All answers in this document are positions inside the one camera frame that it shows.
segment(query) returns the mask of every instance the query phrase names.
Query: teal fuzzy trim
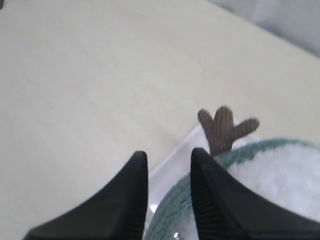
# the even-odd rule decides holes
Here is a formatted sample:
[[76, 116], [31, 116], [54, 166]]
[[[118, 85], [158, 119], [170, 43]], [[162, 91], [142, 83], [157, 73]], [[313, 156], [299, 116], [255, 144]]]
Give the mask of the teal fuzzy trim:
[[[258, 152], [276, 149], [284, 145], [299, 144], [315, 147], [312, 143], [288, 139], [274, 138], [258, 143], [248, 144], [241, 148], [221, 154], [214, 159], [224, 168], [228, 169], [233, 163], [242, 163], [252, 160]], [[174, 185], [157, 207], [152, 221], [145, 234], [145, 240], [171, 240], [179, 225], [193, 215], [190, 196], [190, 174], [186, 174]]]

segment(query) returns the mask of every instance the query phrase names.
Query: brown antler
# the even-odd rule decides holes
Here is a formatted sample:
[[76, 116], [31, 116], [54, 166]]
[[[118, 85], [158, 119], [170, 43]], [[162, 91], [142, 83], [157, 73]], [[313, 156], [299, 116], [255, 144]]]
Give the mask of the brown antler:
[[256, 118], [249, 118], [235, 126], [233, 113], [227, 106], [221, 106], [214, 119], [208, 111], [201, 109], [198, 120], [208, 140], [212, 157], [230, 151], [234, 141], [251, 134], [259, 127], [259, 120]]

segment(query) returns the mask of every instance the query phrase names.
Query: corduroy antler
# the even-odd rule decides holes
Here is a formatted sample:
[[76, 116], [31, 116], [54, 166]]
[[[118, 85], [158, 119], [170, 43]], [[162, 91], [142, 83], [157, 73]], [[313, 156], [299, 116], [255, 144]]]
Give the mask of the corduroy antler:
[[251, 134], [259, 127], [257, 118], [249, 118], [234, 125], [233, 112], [227, 106], [221, 106], [214, 118], [208, 111], [201, 109], [198, 120], [208, 140], [212, 157], [230, 151], [236, 140]]

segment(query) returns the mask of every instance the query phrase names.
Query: white fluffy fur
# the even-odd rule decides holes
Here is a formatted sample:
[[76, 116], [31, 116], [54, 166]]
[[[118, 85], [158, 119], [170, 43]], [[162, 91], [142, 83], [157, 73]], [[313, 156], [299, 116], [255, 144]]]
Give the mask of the white fluffy fur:
[[269, 201], [320, 222], [320, 151], [298, 144], [260, 152], [229, 173]]

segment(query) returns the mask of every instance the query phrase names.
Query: beige floor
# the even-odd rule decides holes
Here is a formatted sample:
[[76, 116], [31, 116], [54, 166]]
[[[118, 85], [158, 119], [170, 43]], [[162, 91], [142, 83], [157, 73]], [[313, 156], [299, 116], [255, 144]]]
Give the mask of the beige floor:
[[0, 13], [0, 233], [153, 169], [221, 104], [263, 138], [320, 143], [320, 62], [202, 0], [28, 0]]

